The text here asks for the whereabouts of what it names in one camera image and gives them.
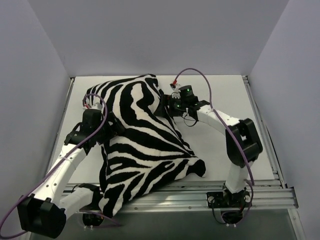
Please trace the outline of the zebra and grey pillowcase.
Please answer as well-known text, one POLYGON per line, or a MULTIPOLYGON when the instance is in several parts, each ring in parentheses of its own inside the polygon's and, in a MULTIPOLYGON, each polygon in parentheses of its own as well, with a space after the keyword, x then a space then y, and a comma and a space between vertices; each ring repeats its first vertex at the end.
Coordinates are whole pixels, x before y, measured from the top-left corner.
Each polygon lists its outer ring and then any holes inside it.
POLYGON ((111 218, 131 200, 190 174, 206 175, 205 162, 183 139, 174 119, 156 116, 163 90, 154 74, 109 80, 86 90, 86 103, 102 105, 124 132, 101 145, 99 208, 111 218))

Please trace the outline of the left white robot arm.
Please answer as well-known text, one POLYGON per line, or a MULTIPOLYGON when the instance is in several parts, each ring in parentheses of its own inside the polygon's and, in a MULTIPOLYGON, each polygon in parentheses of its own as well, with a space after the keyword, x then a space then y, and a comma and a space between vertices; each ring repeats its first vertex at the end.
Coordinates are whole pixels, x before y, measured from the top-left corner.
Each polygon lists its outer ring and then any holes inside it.
POLYGON ((102 194, 98 186, 80 184, 72 193, 62 194, 79 164, 96 144, 121 135, 124 127, 111 111, 86 109, 66 136, 64 145, 47 176, 17 205, 20 226, 27 232, 57 238, 67 220, 80 210, 95 210, 102 194))

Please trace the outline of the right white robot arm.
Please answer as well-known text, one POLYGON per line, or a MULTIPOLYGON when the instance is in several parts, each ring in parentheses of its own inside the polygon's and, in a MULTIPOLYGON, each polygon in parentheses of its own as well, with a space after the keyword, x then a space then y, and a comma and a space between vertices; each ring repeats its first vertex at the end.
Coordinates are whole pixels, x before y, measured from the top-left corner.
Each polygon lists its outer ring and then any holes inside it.
POLYGON ((234 206, 240 201, 239 192, 246 187, 247 180, 254 184, 251 166, 263 151, 263 146, 255 123, 250 118, 239 119, 211 107, 206 100, 190 97, 175 97, 162 94, 155 115, 181 117, 188 114, 196 122, 204 123, 225 136, 226 153, 231 162, 226 191, 222 193, 223 203, 234 206))

